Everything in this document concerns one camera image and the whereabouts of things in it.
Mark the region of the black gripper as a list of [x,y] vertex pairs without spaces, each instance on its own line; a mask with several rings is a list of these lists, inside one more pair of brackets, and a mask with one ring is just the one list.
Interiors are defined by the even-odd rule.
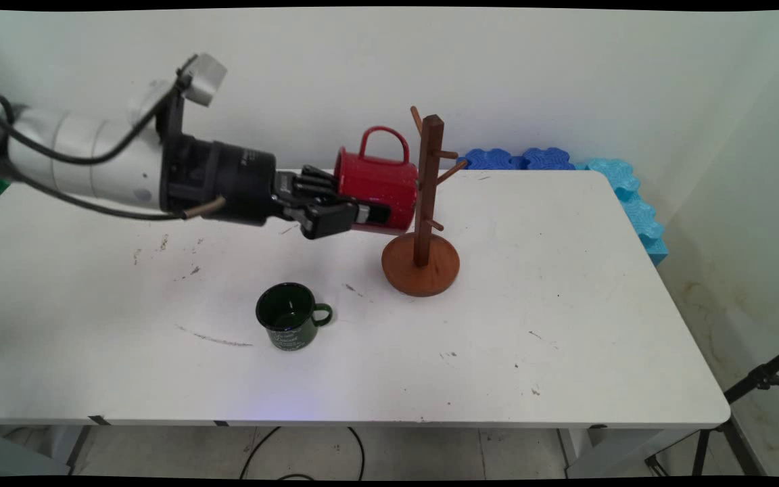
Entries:
[[338,178],[306,164],[298,173],[277,170],[275,155],[226,143],[185,140],[185,207],[225,203],[203,218],[262,226],[269,219],[296,221],[306,239],[380,226],[392,208],[341,196]]

